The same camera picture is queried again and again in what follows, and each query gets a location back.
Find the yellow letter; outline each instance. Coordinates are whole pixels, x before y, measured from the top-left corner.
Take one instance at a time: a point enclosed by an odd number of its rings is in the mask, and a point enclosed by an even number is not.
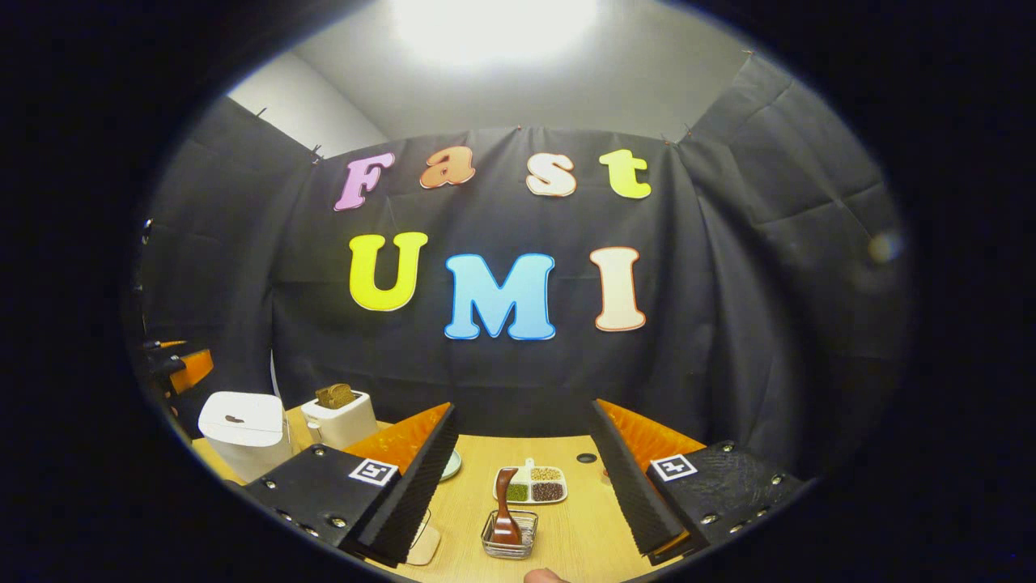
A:
[[[533,194],[541,196],[568,196],[576,191],[576,177],[566,172],[575,168],[568,155],[560,153],[534,153],[528,158],[525,185]]]
[[[637,181],[637,170],[646,170],[648,161],[633,157],[628,149],[616,149],[598,158],[608,166],[608,181],[611,190],[626,198],[643,198],[651,194],[651,184]]]
[[[378,289],[374,285],[374,265],[378,249],[384,246],[380,234],[362,234],[352,237],[352,266],[349,269],[349,294],[362,308],[376,312],[393,312],[405,307],[413,298],[418,285],[418,253],[428,242],[423,232],[401,232],[392,239],[399,246],[399,270],[392,289]]]
[[[589,254],[589,260],[601,269],[601,316],[595,324],[605,332],[636,330],[648,322],[637,310],[633,287],[633,261],[640,258],[636,249],[605,246]]]
[[[431,168],[421,175],[421,185],[431,188],[466,182],[474,175],[471,155],[471,148],[467,146],[453,146],[436,151],[426,162]]]

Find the black curtain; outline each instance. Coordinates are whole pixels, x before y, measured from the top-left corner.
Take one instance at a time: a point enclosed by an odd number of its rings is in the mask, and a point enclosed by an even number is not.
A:
[[[170,158],[142,245],[141,283],[151,340],[209,349],[213,370],[177,401],[201,437],[212,391],[271,393],[268,284],[279,234],[312,167],[310,152],[229,97],[217,101]]]
[[[454,145],[471,148],[476,175],[423,188],[426,158]],[[620,148],[646,159],[637,174],[649,197],[611,190],[598,157]],[[396,161],[366,203],[334,211],[346,165],[386,151]],[[543,151],[575,163],[574,194],[525,186],[525,163]],[[602,398],[810,475],[858,443],[895,384],[908,263],[868,254],[871,237],[903,235],[880,169],[815,94],[758,57],[679,143],[509,127],[313,165],[306,148],[224,99],[167,176],[145,314],[152,338],[213,347],[198,405],[213,388],[271,390],[272,347],[286,408],[347,382],[386,421],[451,401],[462,433],[560,436],[584,434],[587,403]],[[359,308],[349,240],[387,239],[375,275],[387,288],[392,238],[405,231],[429,235],[413,298],[392,313]],[[609,245],[640,253],[633,270],[648,323],[635,331],[594,326],[601,287],[588,255]],[[554,339],[447,339],[444,263],[460,253],[485,257],[497,282],[522,253],[551,255]],[[196,432],[190,412],[181,419]]]

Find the blue letter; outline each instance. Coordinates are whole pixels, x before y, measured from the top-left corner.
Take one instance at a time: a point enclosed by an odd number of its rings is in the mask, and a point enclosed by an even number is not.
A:
[[[554,327],[547,320],[547,273],[554,268],[554,258],[541,253],[526,253],[515,260],[511,272],[497,286],[482,255],[454,255],[447,259],[454,273],[453,322],[445,328],[448,339],[471,341],[479,338],[472,313],[479,311],[486,332],[500,336],[503,323],[515,309],[515,322],[508,334],[515,341],[548,341]]]

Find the foam padding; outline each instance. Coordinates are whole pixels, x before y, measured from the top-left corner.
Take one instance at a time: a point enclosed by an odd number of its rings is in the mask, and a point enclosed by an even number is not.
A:
[[[410,464],[416,460],[421,448],[428,443],[432,432],[442,421],[442,417],[450,407],[451,404],[443,403],[438,407],[411,415],[391,428],[385,428],[357,441],[343,451],[399,466],[399,471],[406,475]]]
[[[362,554],[388,566],[406,561],[425,511],[457,445],[455,409],[453,405],[447,409],[407,472],[370,521],[359,527],[358,533],[354,532]]]
[[[618,430],[597,402],[591,402],[589,435],[615,489],[618,507],[633,533],[637,551],[646,555],[684,532],[684,526],[640,471]]]
[[[634,413],[624,407],[597,400],[618,430],[626,447],[633,454],[641,472],[646,472],[652,460],[661,460],[677,454],[704,449],[706,445],[662,424]]]

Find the green beans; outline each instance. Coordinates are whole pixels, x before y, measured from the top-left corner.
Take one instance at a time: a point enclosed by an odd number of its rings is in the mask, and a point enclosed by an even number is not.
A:
[[[512,484],[508,486],[508,500],[524,502],[528,498],[528,486]]]

